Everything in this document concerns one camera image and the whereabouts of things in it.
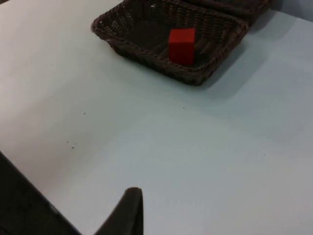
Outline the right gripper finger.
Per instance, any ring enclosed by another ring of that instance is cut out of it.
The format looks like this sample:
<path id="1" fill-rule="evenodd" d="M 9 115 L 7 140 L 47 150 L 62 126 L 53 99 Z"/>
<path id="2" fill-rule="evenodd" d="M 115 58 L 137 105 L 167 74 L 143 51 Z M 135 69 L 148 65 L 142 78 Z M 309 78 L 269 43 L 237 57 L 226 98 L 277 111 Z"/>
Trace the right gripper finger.
<path id="1" fill-rule="evenodd" d="M 128 188 L 97 235 L 143 235 L 143 194 L 140 188 Z"/>

